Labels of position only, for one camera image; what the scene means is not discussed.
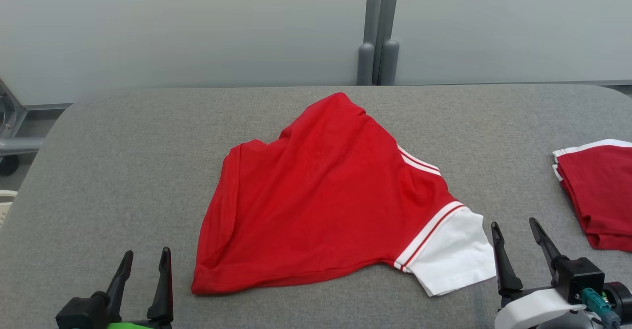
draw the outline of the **folded red shirt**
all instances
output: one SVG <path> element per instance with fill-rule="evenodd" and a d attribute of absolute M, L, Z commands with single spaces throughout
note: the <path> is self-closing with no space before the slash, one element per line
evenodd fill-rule
<path fill-rule="evenodd" d="M 632 143 L 606 139 L 553 155 L 591 246 L 632 251 Z"/>
<path fill-rule="evenodd" d="M 275 142 L 230 150 L 199 233 L 191 289 L 309 284 L 385 262 L 440 295 L 496 274 L 482 221 L 448 192 L 437 167 L 336 93 Z"/>

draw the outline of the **gray table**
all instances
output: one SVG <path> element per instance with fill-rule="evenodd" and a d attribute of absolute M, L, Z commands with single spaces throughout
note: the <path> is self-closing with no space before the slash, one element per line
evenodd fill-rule
<path fill-rule="evenodd" d="M 497 221 L 526 287 L 549 281 L 528 218 L 569 257 L 632 287 L 632 254 L 593 250 L 551 170 L 551 151 L 632 141 L 632 99 L 596 86 L 501 84 L 169 89 L 79 102 L 59 118 L 0 228 L 3 328 L 52 328 L 74 296 L 105 290 L 135 251 L 121 314 L 152 302 L 163 246 L 173 255 L 175 328 L 492 328 L 496 280 L 428 298 L 413 275 L 372 266 L 307 286 L 196 297 L 199 226 L 223 157 L 270 142 L 307 105 L 342 90 L 452 194 Z"/>

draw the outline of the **green component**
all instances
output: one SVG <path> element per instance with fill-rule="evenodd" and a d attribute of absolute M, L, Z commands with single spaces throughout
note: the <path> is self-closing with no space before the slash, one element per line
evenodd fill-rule
<path fill-rule="evenodd" d="M 147 329 L 147 327 L 132 323 L 110 323 L 108 329 Z"/>
<path fill-rule="evenodd" d="M 582 303 L 591 311 L 594 311 L 599 318 L 603 318 L 605 313 L 612 311 L 610 304 L 608 304 L 603 297 L 600 296 L 594 289 L 585 288 L 582 290 Z"/>

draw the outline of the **white panel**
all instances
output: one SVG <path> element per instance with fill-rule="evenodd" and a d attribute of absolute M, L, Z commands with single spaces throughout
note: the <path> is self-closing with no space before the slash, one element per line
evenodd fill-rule
<path fill-rule="evenodd" d="M 397 0 L 396 84 L 632 79 L 632 0 Z"/>
<path fill-rule="evenodd" d="M 25 105 L 125 88 L 355 84 L 366 0 L 0 0 Z"/>

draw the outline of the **white sleeve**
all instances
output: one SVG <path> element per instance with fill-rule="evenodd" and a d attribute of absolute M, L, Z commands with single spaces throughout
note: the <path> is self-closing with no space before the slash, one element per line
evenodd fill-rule
<path fill-rule="evenodd" d="M 494 250 L 483 232 L 483 216 L 461 210 L 433 232 L 407 266 L 429 296 L 443 295 L 496 276 Z"/>

